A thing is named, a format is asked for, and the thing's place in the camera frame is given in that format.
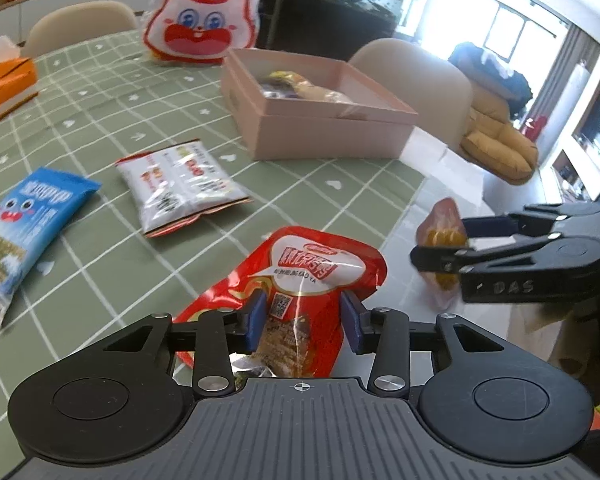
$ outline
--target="red snack bag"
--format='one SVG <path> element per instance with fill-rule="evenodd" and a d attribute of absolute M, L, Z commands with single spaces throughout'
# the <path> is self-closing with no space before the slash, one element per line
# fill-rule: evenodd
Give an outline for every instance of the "red snack bag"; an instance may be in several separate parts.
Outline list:
<path fill-rule="evenodd" d="M 176 322 L 196 320 L 212 308 L 241 308 L 262 288 L 269 316 L 254 356 L 278 377 L 327 377 L 342 345 L 341 291 L 347 288 L 364 300 L 385 278 L 386 264 L 375 248 L 305 227 L 283 227 Z M 191 352 L 178 356 L 193 366 Z"/>

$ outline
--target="curtain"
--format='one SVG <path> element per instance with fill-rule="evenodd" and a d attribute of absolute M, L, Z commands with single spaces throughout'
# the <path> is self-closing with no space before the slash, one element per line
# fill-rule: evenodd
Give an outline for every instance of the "curtain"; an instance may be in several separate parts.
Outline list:
<path fill-rule="evenodd" d="M 590 73 L 599 56 L 600 44 L 576 25 L 571 25 L 554 65 L 526 116 L 549 118 L 576 65 L 584 61 Z"/>

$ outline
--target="green checkered tablecloth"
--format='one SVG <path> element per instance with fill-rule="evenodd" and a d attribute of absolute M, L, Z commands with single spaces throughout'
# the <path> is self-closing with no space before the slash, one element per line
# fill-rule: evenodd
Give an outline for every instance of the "green checkered tablecloth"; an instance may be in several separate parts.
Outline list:
<path fill-rule="evenodd" d="M 0 331 L 0 478 L 22 458 L 6 409 L 27 376 L 149 313 L 179 313 L 281 226 L 380 248 L 422 182 L 398 160 L 253 162 L 218 67 L 158 66 L 143 54 L 127 32 L 43 56 L 39 97 L 0 122 L 0 200 L 40 166 L 102 183 L 26 277 Z M 147 240 L 114 162 L 197 137 L 253 201 Z M 186 371 L 176 380 L 190 381 Z"/>

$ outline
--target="blue snack bag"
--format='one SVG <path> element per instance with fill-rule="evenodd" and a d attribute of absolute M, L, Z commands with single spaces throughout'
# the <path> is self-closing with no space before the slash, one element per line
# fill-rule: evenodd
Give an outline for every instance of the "blue snack bag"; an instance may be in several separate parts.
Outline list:
<path fill-rule="evenodd" d="M 100 184 L 38 168 L 0 202 L 0 326 L 13 294 L 40 254 Z"/>

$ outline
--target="pink box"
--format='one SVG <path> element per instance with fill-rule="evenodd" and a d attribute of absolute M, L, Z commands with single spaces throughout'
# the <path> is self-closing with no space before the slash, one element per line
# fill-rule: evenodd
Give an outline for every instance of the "pink box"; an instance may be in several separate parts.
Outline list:
<path fill-rule="evenodd" d="M 258 80 L 275 70 L 297 72 L 356 104 L 272 99 Z M 344 61 L 239 48 L 224 59 L 222 94 L 255 160 L 397 158 L 417 113 Z"/>

